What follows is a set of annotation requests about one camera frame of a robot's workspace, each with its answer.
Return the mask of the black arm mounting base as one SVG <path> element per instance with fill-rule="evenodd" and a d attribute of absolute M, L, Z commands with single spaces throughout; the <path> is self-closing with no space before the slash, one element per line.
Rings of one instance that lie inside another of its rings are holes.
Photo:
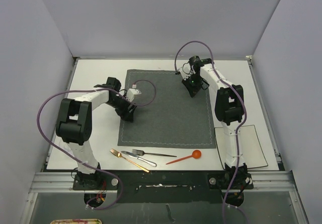
<path fill-rule="evenodd" d="M 73 190 L 84 191 L 90 200 L 91 191 L 104 194 L 117 192 L 117 202 L 125 203 L 221 203 L 227 188 L 240 200 L 245 190 L 253 189 L 250 176 L 238 174 L 232 185 L 231 175 L 224 171 L 116 171 L 114 177 L 99 174 L 97 180 L 81 179 L 76 175 Z"/>

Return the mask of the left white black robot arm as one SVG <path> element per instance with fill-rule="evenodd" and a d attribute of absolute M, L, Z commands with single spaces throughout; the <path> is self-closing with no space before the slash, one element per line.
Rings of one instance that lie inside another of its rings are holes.
<path fill-rule="evenodd" d="M 80 160 L 78 172 L 85 176 L 85 184 L 91 189 L 101 186 L 103 177 L 96 173 L 100 168 L 94 157 L 89 139 L 92 134 L 92 112 L 103 104 L 115 109 L 123 120 L 133 122 L 136 106 L 134 99 L 141 91 L 134 85 L 121 95 L 121 83 L 118 79 L 108 77 L 105 84 L 95 85 L 93 90 L 74 99 L 61 101 L 56 122 L 56 135 L 69 144 L 73 156 Z"/>

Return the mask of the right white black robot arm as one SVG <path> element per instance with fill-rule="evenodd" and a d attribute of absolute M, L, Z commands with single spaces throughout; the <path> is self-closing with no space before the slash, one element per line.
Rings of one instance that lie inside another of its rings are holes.
<path fill-rule="evenodd" d="M 207 88 L 216 93 L 214 114 L 224 130 L 225 169 L 232 170 L 224 175 L 224 182 L 227 187 L 236 188 L 242 182 L 242 176 L 236 169 L 245 164 L 240 136 L 240 128 L 247 118 L 243 87 L 227 80 L 210 58 L 191 57 L 179 68 L 179 74 L 190 97 Z"/>

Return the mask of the white square plate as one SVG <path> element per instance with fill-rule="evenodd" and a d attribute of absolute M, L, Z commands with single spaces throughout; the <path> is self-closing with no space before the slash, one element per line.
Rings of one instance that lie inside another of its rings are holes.
<path fill-rule="evenodd" d="M 225 169 L 226 146 L 224 142 L 224 130 L 222 127 L 215 128 L 215 139 L 221 165 Z M 242 126 L 239 147 L 248 169 L 267 167 L 268 163 L 262 150 L 256 128 L 254 125 Z"/>

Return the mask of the dark grey cloth placemat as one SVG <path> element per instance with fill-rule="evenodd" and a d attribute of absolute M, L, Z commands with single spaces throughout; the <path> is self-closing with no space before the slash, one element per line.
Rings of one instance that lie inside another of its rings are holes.
<path fill-rule="evenodd" d="M 121 121 L 118 145 L 163 148 L 215 148 L 209 90 L 190 97 L 181 77 L 169 70 L 129 69 L 125 87 L 136 83 L 142 95 L 132 123 Z"/>

